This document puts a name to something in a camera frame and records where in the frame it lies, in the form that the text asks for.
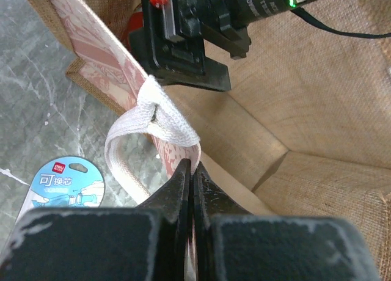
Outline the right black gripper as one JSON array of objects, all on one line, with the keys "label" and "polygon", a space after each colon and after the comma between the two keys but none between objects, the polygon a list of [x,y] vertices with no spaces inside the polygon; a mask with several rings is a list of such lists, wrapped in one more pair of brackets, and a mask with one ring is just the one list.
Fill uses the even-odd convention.
[{"label": "right black gripper", "polygon": [[227,92],[226,65],[205,54],[205,42],[243,59],[247,27],[308,0],[141,0],[142,26],[129,34],[130,52],[164,86]]}]

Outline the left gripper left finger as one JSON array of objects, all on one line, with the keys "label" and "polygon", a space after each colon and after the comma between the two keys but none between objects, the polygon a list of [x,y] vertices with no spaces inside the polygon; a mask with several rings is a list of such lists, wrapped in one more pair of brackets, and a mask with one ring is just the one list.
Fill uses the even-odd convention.
[{"label": "left gripper left finger", "polygon": [[1,254],[2,280],[184,280],[191,164],[135,208],[36,208]]}]

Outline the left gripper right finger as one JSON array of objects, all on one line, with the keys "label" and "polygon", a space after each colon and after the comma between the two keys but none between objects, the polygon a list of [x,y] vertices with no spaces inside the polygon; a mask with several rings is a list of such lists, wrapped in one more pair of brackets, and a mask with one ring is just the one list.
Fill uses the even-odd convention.
[{"label": "left gripper right finger", "polygon": [[358,229],[333,217],[256,216],[199,165],[192,177],[198,280],[378,280]]}]

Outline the burlap canvas tote bag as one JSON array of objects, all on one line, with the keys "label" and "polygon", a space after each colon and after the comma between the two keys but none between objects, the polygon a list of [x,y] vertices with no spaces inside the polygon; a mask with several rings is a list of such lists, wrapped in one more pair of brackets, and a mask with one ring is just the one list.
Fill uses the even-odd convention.
[{"label": "burlap canvas tote bag", "polygon": [[[76,54],[67,76],[122,114],[146,74],[125,47],[141,0],[27,0]],[[200,136],[185,147],[153,138],[167,174],[202,161],[255,213],[339,216],[361,231],[390,279],[390,39],[323,32],[290,12],[249,26],[249,55],[225,63],[232,90],[169,86]]]}]

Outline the red cola can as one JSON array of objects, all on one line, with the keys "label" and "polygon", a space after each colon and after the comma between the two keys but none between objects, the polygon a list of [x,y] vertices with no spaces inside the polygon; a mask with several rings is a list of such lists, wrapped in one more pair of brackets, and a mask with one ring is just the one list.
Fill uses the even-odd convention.
[{"label": "red cola can", "polygon": [[130,50],[130,33],[134,32],[144,26],[142,5],[139,4],[133,11],[131,17],[128,20],[126,28],[122,34],[120,41],[123,43],[126,49]]}]

